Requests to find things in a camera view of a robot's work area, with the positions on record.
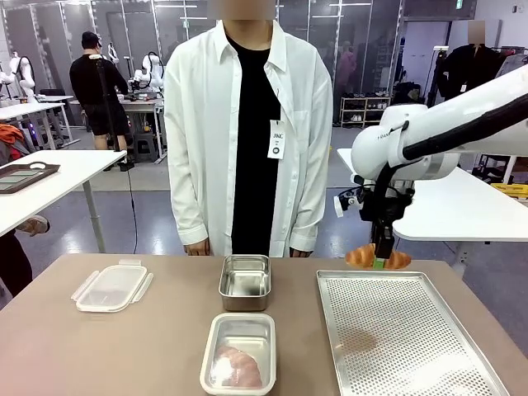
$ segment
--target shirt cuff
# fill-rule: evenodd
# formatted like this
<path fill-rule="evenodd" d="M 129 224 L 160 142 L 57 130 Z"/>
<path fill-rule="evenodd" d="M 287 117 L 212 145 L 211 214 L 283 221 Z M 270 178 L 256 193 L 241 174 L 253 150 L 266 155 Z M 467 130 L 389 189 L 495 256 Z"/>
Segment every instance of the shirt cuff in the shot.
<path fill-rule="evenodd" d="M 180 236 L 181 243 L 184 246 L 201 242 L 209 237 L 204 224 L 194 227 L 193 229 L 186 229 L 184 231 L 178 229 L 178 235 Z"/>
<path fill-rule="evenodd" d="M 316 238 L 307 238 L 304 235 L 292 232 L 290 236 L 290 248 L 300 252 L 313 252 Z"/>

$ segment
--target name tag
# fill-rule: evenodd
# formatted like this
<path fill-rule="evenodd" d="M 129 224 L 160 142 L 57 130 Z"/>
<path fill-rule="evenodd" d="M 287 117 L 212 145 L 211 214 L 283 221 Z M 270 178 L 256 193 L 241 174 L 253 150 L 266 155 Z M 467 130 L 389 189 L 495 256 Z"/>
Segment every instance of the name tag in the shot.
<path fill-rule="evenodd" d="M 285 134 L 284 123 L 282 121 L 270 121 L 270 148 L 267 150 L 267 157 L 282 159 L 284 157 Z"/>

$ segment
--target white shirt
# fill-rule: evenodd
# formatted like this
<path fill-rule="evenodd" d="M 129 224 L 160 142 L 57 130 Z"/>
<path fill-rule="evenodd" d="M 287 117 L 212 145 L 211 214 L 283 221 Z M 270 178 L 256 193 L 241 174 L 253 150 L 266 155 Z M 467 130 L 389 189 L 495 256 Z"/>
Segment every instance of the white shirt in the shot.
<path fill-rule="evenodd" d="M 264 70 L 280 102 L 285 133 L 270 256 L 287 256 L 290 247 L 311 252 L 324 213 L 332 84 L 318 51 L 275 21 Z M 176 47 L 165 76 L 167 160 L 178 234 L 184 245 L 209 237 L 219 256 L 231 254 L 241 83 L 242 67 L 222 23 Z"/>

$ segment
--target black cap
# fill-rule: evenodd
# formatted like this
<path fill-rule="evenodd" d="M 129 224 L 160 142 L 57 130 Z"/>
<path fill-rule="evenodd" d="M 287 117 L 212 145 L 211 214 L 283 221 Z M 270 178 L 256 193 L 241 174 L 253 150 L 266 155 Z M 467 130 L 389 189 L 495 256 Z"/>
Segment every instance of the black cap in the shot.
<path fill-rule="evenodd" d="M 85 50 L 100 47 L 99 36 L 93 31 L 85 31 L 82 33 L 81 45 Z"/>

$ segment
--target shirt collar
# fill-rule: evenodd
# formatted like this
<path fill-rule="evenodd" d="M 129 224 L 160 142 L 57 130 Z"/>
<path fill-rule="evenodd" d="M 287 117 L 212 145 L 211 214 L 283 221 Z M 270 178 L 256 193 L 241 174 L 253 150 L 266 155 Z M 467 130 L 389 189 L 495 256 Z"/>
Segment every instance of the shirt collar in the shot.
<path fill-rule="evenodd" d="M 222 54 L 230 46 L 228 38 L 225 35 L 224 23 L 220 21 L 214 29 L 214 47 L 216 49 L 216 58 L 219 62 L 222 60 Z M 281 71 L 286 71 L 286 40 L 285 33 L 277 21 L 273 21 L 273 35 L 271 37 L 271 49 L 268 62 L 274 64 Z"/>

